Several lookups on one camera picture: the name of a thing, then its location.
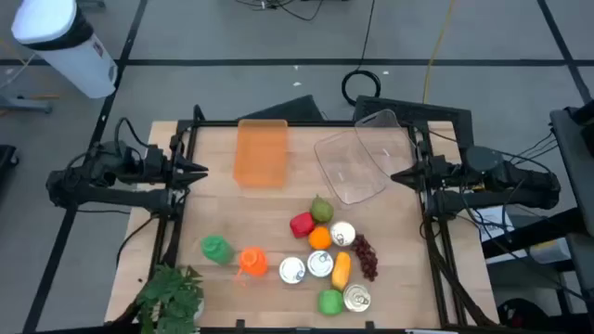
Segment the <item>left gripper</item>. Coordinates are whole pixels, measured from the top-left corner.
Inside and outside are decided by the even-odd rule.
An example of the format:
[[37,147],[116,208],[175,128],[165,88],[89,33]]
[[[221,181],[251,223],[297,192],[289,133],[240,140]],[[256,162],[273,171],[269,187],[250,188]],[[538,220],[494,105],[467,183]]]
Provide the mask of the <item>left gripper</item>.
[[[207,167],[194,163],[181,154],[168,157],[156,145],[148,146],[142,166],[143,183],[172,186],[174,181],[174,187],[189,187],[194,182],[207,177],[208,174],[205,172],[209,171]],[[174,175],[175,169],[184,173]]]

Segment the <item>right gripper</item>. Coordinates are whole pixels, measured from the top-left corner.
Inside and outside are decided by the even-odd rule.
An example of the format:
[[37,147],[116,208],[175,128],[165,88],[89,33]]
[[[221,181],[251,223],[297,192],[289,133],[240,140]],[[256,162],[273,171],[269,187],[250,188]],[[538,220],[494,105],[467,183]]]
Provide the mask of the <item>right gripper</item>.
[[424,175],[431,188],[458,186],[460,184],[460,164],[448,162],[444,155],[433,156],[425,162],[417,161],[411,167],[390,175],[393,181],[414,191],[423,191],[424,182],[416,177]]

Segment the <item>dark red grape bunch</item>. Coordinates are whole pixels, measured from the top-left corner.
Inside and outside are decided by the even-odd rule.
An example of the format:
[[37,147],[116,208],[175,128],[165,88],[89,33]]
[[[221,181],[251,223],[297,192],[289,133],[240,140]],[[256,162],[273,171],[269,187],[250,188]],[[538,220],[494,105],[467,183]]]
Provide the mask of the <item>dark red grape bunch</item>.
[[359,260],[363,277],[371,282],[378,276],[377,254],[363,234],[356,234],[351,245],[351,250]]

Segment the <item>green pear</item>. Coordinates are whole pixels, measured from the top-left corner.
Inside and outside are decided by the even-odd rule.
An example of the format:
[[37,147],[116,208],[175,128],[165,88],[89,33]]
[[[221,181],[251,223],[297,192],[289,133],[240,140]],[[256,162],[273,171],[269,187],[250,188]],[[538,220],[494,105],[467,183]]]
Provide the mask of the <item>green pear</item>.
[[310,213],[317,224],[325,224],[333,218],[334,208],[327,200],[316,196],[312,200]]

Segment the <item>orange fruit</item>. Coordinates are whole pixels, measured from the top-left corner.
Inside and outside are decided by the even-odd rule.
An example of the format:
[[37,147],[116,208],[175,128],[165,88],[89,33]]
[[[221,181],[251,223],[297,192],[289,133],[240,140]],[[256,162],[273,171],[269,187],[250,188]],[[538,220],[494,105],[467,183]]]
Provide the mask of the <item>orange fruit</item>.
[[326,250],[332,244],[329,230],[324,226],[317,226],[308,236],[308,242],[314,250]]

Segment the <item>red bell pepper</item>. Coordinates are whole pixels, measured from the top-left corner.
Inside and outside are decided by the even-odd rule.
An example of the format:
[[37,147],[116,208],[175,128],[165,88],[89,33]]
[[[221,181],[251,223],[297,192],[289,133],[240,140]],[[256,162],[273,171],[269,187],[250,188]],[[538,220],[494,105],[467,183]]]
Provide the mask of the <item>red bell pepper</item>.
[[290,229],[295,238],[307,237],[316,227],[310,212],[303,212],[290,220]]

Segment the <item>gold tin can blue label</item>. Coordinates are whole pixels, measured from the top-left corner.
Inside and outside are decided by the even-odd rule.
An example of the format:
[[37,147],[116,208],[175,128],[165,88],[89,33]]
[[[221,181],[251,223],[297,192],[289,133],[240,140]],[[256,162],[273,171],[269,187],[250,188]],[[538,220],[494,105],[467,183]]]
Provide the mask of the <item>gold tin can blue label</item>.
[[350,312],[361,313],[366,311],[371,303],[367,288],[360,284],[351,284],[343,291],[343,302]]

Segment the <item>green apple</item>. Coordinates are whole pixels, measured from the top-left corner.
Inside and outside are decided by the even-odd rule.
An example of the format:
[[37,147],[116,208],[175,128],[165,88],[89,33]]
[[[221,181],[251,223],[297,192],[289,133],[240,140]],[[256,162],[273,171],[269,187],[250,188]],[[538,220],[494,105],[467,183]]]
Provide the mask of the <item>green apple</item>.
[[336,289],[325,289],[318,294],[317,310],[323,315],[339,315],[342,304],[342,293]]

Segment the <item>clear plastic bin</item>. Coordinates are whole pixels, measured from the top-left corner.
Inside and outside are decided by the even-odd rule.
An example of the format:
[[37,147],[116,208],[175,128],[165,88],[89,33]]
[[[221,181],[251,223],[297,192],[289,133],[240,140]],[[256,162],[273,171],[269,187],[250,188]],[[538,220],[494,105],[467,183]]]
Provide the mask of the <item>clear plastic bin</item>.
[[355,123],[355,131],[372,160],[388,177],[412,166],[413,144],[392,110],[383,109],[362,118]]
[[385,189],[381,171],[355,130],[321,139],[314,150],[328,187],[341,204],[361,203]]

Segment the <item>black perforated case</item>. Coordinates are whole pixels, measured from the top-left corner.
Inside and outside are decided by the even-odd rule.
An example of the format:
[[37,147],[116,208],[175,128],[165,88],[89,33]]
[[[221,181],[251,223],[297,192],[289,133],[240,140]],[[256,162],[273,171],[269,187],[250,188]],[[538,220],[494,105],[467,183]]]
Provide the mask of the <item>black perforated case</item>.
[[474,145],[471,112],[434,105],[413,103],[373,96],[359,96],[355,102],[354,121],[359,121],[377,111],[390,109],[400,122],[451,122],[458,145],[467,148]]

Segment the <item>orange translucent plastic bin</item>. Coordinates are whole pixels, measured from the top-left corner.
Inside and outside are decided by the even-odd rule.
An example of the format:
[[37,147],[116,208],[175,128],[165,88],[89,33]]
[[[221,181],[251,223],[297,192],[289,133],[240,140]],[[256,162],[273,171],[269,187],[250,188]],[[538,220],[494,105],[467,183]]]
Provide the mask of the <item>orange translucent plastic bin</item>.
[[288,144],[286,120],[240,120],[233,173],[239,186],[284,187]]

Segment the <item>green cup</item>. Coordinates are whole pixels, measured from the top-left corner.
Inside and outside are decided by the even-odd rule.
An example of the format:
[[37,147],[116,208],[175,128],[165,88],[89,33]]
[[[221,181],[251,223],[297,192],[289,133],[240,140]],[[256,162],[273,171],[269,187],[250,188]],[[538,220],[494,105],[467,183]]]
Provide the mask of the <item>green cup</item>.
[[227,240],[221,236],[208,236],[200,241],[202,254],[209,260],[227,265],[233,261],[235,251]]

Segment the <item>white paper sheet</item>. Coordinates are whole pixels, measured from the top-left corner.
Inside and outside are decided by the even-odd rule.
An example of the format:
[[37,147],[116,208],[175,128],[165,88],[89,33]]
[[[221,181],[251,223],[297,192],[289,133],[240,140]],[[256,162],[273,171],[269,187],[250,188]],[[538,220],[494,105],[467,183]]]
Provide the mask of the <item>white paper sheet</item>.
[[511,219],[501,206],[472,209],[472,216],[480,228],[481,241],[496,238],[514,230]]

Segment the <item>orange cup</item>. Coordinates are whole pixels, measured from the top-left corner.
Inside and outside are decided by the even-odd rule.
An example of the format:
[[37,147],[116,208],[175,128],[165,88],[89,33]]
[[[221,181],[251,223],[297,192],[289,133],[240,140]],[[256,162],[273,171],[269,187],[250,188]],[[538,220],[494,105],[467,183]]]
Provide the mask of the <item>orange cup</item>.
[[260,247],[247,247],[239,254],[239,270],[234,280],[241,283],[240,276],[263,276],[268,271],[268,262],[265,252]]

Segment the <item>black flat panel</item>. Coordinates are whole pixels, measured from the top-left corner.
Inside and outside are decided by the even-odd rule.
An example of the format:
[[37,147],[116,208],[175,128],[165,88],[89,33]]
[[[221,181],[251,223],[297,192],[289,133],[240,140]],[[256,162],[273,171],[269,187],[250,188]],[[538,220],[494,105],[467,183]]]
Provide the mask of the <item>black flat panel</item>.
[[321,122],[324,120],[312,95],[300,96],[240,118],[281,119],[287,122]]

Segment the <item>green leafy plant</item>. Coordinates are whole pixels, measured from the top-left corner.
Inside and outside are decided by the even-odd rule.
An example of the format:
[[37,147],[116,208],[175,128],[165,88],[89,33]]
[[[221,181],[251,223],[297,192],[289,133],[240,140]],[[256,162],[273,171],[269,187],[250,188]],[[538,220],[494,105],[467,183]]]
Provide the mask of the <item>green leafy plant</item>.
[[201,275],[191,266],[158,265],[136,298],[141,334],[195,334],[203,301]]

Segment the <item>clear plastic container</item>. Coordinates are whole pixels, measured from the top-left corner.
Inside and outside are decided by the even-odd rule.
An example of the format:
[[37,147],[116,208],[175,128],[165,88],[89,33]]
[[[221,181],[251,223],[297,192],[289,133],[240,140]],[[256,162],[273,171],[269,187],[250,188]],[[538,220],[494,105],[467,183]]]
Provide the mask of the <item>clear plastic container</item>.
[[567,261],[571,253],[566,238],[557,238],[533,245],[529,249],[531,257],[541,264]]

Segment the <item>grey cart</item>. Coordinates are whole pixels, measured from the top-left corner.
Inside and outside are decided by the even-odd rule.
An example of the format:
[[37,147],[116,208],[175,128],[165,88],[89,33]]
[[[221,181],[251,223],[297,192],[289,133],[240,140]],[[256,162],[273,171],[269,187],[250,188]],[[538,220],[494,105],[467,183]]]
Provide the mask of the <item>grey cart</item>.
[[577,206],[594,235],[594,156],[581,135],[585,125],[575,122],[566,109],[553,110],[549,116]]

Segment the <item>white trash bin black liner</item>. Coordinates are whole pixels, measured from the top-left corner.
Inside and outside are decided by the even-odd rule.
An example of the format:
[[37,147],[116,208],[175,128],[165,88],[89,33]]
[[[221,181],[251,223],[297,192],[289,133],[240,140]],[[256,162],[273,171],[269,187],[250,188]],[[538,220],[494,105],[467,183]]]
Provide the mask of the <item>white trash bin black liner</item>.
[[115,91],[118,67],[76,0],[22,0],[11,32],[88,97]]

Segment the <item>grey stand base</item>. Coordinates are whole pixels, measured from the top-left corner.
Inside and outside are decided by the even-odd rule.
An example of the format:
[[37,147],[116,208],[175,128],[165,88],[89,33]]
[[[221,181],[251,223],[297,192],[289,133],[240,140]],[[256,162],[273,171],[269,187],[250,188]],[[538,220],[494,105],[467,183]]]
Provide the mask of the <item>grey stand base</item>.
[[52,105],[48,101],[21,97],[6,97],[0,95],[0,109],[40,111],[46,114],[52,112]]

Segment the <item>black bag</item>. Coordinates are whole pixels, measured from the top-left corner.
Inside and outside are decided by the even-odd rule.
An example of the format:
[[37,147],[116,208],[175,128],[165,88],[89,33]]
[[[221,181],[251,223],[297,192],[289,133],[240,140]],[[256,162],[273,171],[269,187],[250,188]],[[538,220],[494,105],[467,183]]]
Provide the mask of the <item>black bag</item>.
[[536,304],[525,299],[510,299],[499,305],[500,323],[509,328],[545,330],[551,328],[549,316]]

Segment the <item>black aluminium table frame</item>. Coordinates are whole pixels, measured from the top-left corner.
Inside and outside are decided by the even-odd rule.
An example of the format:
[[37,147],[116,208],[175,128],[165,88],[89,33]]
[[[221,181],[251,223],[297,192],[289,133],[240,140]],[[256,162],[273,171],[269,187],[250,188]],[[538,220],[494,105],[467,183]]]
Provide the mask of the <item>black aluminium table frame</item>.
[[[459,327],[451,288],[432,269],[427,238],[420,234],[420,201],[414,191],[395,183],[358,204],[337,206],[339,219],[365,235],[379,257],[378,277],[367,283],[369,308],[323,315],[321,292],[328,277],[307,275],[297,284],[281,280],[278,269],[288,257],[306,260],[308,242],[295,238],[290,219],[305,212],[315,197],[329,198],[315,145],[349,129],[346,121],[291,122],[288,167],[281,188],[243,188],[233,176],[237,146],[234,122],[204,122],[194,140],[193,158],[208,168],[187,196],[176,261],[201,276],[205,308],[200,334],[402,333],[422,328]],[[206,259],[200,241],[224,237],[235,250],[264,250],[268,270],[250,276],[236,264],[221,266]]]

